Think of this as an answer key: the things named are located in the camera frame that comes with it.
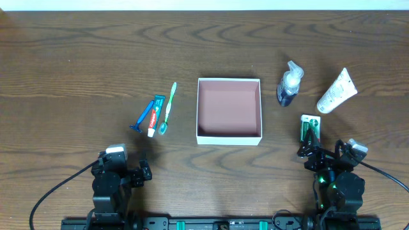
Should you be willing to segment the green soap bar box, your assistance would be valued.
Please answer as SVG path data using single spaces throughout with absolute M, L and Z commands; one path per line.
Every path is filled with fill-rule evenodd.
M 320 125 L 321 117 L 313 116 L 308 114 L 303 114 L 300 117 L 301 126 L 300 126 L 300 141 L 303 142 L 306 136 L 308 129 L 312 129 L 318 141 L 320 141 Z

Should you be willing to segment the green white toothbrush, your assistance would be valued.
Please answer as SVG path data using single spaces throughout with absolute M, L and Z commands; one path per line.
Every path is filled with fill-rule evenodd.
M 174 82 L 173 85 L 172 85 L 172 88 L 171 88 L 169 101 L 168 101 L 167 106 L 166 106 L 165 119 L 164 119 L 164 122 L 160 125 L 159 131 L 158 131 L 160 135 L 164 135 L 166 133 L 166 130 L 167 130 L 167 127 L 168 127 L 167 123 L 168 123 L 169 115 L 170 115 L 170 112 L 171 112 L 171 107 L 172 107 L 174 94 L 176 93 L 176 88 L 177 88 L 177 83 Z

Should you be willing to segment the blue disposable razor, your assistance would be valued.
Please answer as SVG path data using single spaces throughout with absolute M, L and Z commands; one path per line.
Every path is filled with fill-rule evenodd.
M 130 125 L 129 128 L 132 130 L 142 133 L 143 131 L 139 128 L 140 124 L 144 121 L 144 119 L 147 117 L 149 111 L 152 109 L 154 104 L 154 100 L 151 100 L 149 104 L 146 106 L 145 110 L 141 113 L 139 118 L 137 119 L 136 123 L 134 125 Z

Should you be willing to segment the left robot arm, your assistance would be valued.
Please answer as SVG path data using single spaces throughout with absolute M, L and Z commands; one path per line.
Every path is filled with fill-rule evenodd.
M 124 152 L 101 152 L 91 173 L 95 177 L 92 188 L 97 224 L 124 223 L 132 189 L 142 187 L 145 181 L 152 179 L 147 159 L 141 159 L 138 167 L 129 169 Z

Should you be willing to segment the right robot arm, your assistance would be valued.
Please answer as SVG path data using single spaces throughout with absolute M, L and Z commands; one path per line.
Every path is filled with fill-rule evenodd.
M 329 208 L 338 213 L 356 214 L 363 205 L 365 181 L 353 173 L 367 155 L 367 148 L 338 140 L 335 150 L 324 149 L 313 129 L 305 133 L 297 155 L 306 158 L 304 168 L 314 173 L 313 190 L 317 211 L 323 214 Z

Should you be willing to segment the white lotion tube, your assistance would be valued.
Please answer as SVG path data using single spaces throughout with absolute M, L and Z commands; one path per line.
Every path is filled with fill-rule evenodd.
M 337 79 L 319 99 L 317 109 L 322 114 L 328 114 L 357 93 L 347 69 L 343 68 Z

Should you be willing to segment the green red toothpaste tube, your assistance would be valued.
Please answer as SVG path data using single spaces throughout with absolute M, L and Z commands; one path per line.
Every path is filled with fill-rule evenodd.
M 156 131 L 157 122 L 160 117 L 160 112 L 162 110 L 162 106 L 164 104 L 166 97 L 164 95 L 155 95 L 152 113 L 150 118 L 150 124 L 148 127 L 148 137 L 153 137 Z

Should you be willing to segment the clear pump soap bottle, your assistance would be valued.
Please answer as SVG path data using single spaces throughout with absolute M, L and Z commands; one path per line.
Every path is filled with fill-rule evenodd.
M 295 62 L 288 61 L 289 70 L 284 73 L 277 85 L 277 100 L 280 106 L 287 107 L 298 95 L 304 71 Z

